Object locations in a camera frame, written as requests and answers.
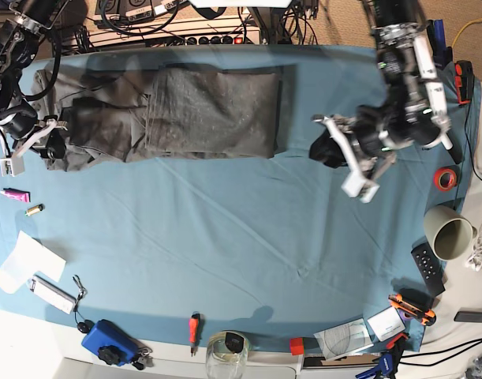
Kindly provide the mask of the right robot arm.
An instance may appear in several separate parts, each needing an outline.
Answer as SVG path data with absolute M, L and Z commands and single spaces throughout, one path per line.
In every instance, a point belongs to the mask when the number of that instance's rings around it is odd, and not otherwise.
M 67 1 L 12 1 L 15 13 L 0 29 L 0 159 L 3 176 L 24 172 L 23 155 L 33 151 L 43 159 L 61 159 L 65 142 L 61 131 L 67 122 L 55 114 L 40 119 L 32 104 L 50 95 L 58 79 L 62 41 L 54 24 L 68 5 Z M 39 46 L 50 40 L 54 64 L 50 80 L 37 94 L 25 95 L 20 88 L 24 68 L 34 61 Z

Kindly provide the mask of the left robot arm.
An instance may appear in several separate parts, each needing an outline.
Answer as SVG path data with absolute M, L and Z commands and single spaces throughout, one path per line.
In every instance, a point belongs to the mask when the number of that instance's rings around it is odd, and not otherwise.
M 428 20 L 420 3 L 364 1 L 362 7 L 387 97 L 378 107 L 360 105 L 353 117 L 314 115 L 324 131 L 309 156 L 330 168 L 347 167 L 342 190 L 368 203 L 399 150 L 440 144 L 451 151 L 453 143 L 445 90 L 424 37 Z

